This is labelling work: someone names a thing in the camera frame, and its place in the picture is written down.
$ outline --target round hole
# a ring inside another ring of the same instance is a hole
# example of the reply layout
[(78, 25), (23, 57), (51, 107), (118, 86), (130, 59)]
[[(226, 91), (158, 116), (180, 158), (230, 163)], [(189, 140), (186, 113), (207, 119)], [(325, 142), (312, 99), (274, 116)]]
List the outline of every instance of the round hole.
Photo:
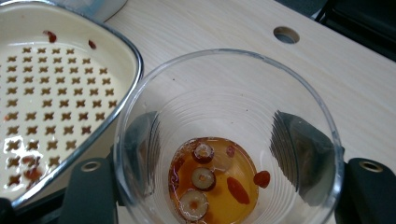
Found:
[(286, 44), (295, 44), (300, 40), (300, 36), (297, 32), (285, 26), (276, 27), (274, 29), (274, 36)]
[(379, 166), (373, 162), (370, 162), (370, 161), (361, 161), (361, 162), (359, 162), (359, 165), (362, 168), (364, 168), (368, 171), (371, 171), (371, 172), (375, 172), (375, 173), (381, 173), (384, 170), (384, 169), (382, 169), (381, 166)]
[(89, 161), (85, 163), (82, 167), (81, 170), (83, 172), (92, 172), (94, 170), (97, 170), (100, 167), (100, 162), (98, 161)]

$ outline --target clear plastic cup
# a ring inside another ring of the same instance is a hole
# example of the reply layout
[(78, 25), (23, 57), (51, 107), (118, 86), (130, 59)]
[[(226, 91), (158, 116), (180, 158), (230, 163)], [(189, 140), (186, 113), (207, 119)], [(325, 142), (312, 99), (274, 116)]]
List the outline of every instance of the clear plastic cup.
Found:
[(136, 223), (186, 222), (170, 199), (168, 172), (177, 149), (199, 137), (234, 141), (270, 173), (242, 223), (323, 223), (332, 214), (344, 160), (321, 98), (270, 58), (211, 49), (154, 69), (120, 113), (116, 175)]

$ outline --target black object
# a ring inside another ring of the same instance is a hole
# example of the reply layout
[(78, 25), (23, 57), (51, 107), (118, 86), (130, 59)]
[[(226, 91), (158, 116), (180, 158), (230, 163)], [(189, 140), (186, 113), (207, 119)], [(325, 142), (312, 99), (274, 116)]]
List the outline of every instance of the black object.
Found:
[(361, 158), (346, 164), (337, 224), (396, 223), (396, 176), (384, 164)]
[(59, 224), (117, 223), (112, 173), (106, 159), (79, 163), (64, 195)]
[(318, 21), (396, 62), (396, 1), (328, 0)]

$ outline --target star-shaped hole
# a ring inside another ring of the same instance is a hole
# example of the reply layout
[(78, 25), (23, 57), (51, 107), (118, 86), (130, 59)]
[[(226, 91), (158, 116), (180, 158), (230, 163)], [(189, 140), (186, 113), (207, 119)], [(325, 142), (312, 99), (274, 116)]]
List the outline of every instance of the star-shaped hole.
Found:
[(61, 63), (62, 58), (53, 58), (53, 63)]
[(53, 120), (53, 114), (54, 114), (54, 112), (45, 113), (44, 114), (44, 120)]
[(73, 125), (69, 127), (64, 127), (64, 135), (73, 134)]
[(71, 112), (69, 113), (62, 113), (62, 120), (70, 120), (71, 119)]
[(33, 126), (33, 127), (27, 127), (27, 133), (26, 133), (26, 135), (29, 135), (29, 134), (37, 134), (37, 126)]
[(92, 107), (93, 108), (101, 107), (101, 106), (102, 106), (102, 101), (100, 101), (100, 100), (92, 102)]
[(76, 148), (76, 140), (74, 141), (67, 141), (66, 142), (66, 150), (75, 149)]
[(61, 157), (60, 156), (57, 156), (57, 157), (49, 157), (49, 167), (51, 167), (51, 166), (59, 166), (59, 159), (60, 159)]
[(59, 54), (61, 53), (61, 49), (53, 49), (52, 54)]
[(67, 63), (76, 63), (76, 58), (69, 58)]
[(72, 84), (79, 84), (80, 78), (79, 77), (73, 77), (72, 78)]
[(18, 112), (8, 113), (6, 115), (6, 120), (15, 120), (18, 118)]
[(7, 95), (16, 94), (17, 93), (17, 89), (18, 89), (18, 87), (8, 88), (7, 89)]
[(47, 57), (40, 57), (38, 58), (39, 63), (46, 63), (47, 62)]
[(80, 113), (78, 120), (87, 120), (88, 119), (88, 112), (87, 113)]
[(74, 89), (74, 91), (75, 91), (74, 95), (82, 95), (82, 88)]
[(23, 73), (30, 73), (33, 70), (33, 66), (24, 66)]
[(7, 59), (8, 63), (14, 63), (17, 61), (17, 56), (9, 56)]
[(52, 100), (43, 101), (43, 107), (51, 107), (51, 106), (52, 106)]
[(35, 88), (25, 88), (25, 92), (24, 95), (32, 95), (33, 93), (35, 93)]
[(102, 84), (103, 85), (110, 85), (111, 84), (110, 78), (103, 78), (102, 79)]
[(85, 63), (91, 63), (91, 59), (90, 58), (82, 59), (82, 64), (85, 64)]
[(33, 77), (25, 77), (23, 79), (23, 83), (32, 83), (33, 82)]
[(23, 57), (24, 63), (30, 63), (32, 61), (32, 57)]
[(70, 74), (73, 74), (73, 73), (78, 73), (78, 67), (71, 67), (70, 68)]
[(26, 114), (26, 119), (25, 120), (35, 120), (35, 112), (33, 113), (27, 113)]
[(67, 49), (66, 54), (74, 54), (74, 49)]
[(40, 54), (40, 53), (46, 53), (46, 49), (45, 48), (37, 49), (37, 54)]
[(16, 158), (8, 158), (8, 164), (7, 164), (7, 168), (11, 167), (11, 166), (15, 166), (15, 167), (19, 167), (20, 166), (20, 159), (21, 157), (16, 157)]
[(66, 95), (67, 88), (58, 89), (58, 95)]
[(100, 68), (99, 69), (99, 75), (102, 75), (102, 74), (107, 74), (107, 68)]
[(91, 133), (91, 126), (82, 127), (81, 130), (82, 130), (81, 134)]
[(16, 100), (8, 100), (7, 101), (7, 107), (14, 107), (14, 106), (17, 106), (17, 102), (18, 102), (18, 99), (16, 99)]
[(7, 72), (16, 72), (16, 71), (17, 71), (17, 65), (9, 66), (7, 68)]
[(58, 141), (57, 140), (53, 140), (53, 141), (48, 141), (48, 145), (47, 145), (47, 150), (55, 150), (58, 147)]
[(18, 186), (21, 183), (21, 175), (11, 175), (8, 177), (7, 186), (11, 187), (12, 185)]
[(17, 77), (8, 77), (7, 78), (7, 83), (13, 83), (17, 81)]
[(56, 126), (46, 127), (46, 135), (48, 135), (50, 133), (55, 133), (55, 128), (56, 128)]
[(96, 113), (96, 121), (105, 119), (105, 113)]
[(59, 103), (59, 107), (68, 107), (69, 106), (69, 100), (61, 100), (61, 102)]
[(50, 87), (41, 89), (41, 95), (49, 95), (50, 94)]
[(114, 95), (114, 89), (106, 90), (106, 96)]
[(20, 126), (8, 127), (7, 135), (18, 134), (18, 129), (19, 128), (20, 128)]
[(85, 74), (92, 74), (93, 73), (93, 68), (89, 67), (89, 68), (85, 68)]
[(108, 108), (116, 107), (116, 106), (117, 106), (117, 100), (108, 102)]
[(98, 95), (98, 94), (99, 94), (99, 90), (98, 89), (90, 89), (90, 96)]
[(85, 100), (80, 100), (80, 101), (77, 101), (76, 108), (79, 108), (79, 107), (84, 107), (84, 106), (85, 106)]
[(42, 77), (42, 78), (40, 78), (40, 84), (49, 83), (49, 82), (50, 82), (50, 77)]
[(48, 73), (49, 68), (47, 66), (45, 67), (40, 67), (38, 73)]
[(55, 67), (55, 74), (62, 73), (64, 71), (63, 67)]
[(7, 151), (17, 150), (18, 148), (20, 148), (20, 143), (21, 143), (21, 140), (9, 141), (7, 143), (7, 146), (8, 146)]
[(90, 85), (90, 84), (95, 84), (95, 78), (94, 78), (94, 77), (88, 78), (88, 79), (87, 79), (87, 84), (88, 84), (88, 85)]
[(57, 77), (56, 78), (56, 84), (59, 84), (59, 83), (64, 83), (64, 77)]
[(38, 140), (30, 141), (27, 144), (27, 150), (38, 150)]

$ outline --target tea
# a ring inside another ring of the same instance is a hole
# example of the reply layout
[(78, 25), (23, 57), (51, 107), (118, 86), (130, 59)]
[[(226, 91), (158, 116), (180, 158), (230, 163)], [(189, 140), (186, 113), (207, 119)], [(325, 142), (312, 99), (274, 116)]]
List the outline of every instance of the tea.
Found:
[(235, 142), (218, 137), (191, 139), (172, 159), (170, 196), (187, 222), (240, 223), (256, 206), (256, 182), (262, 176), (256, 174), (253, 161)]

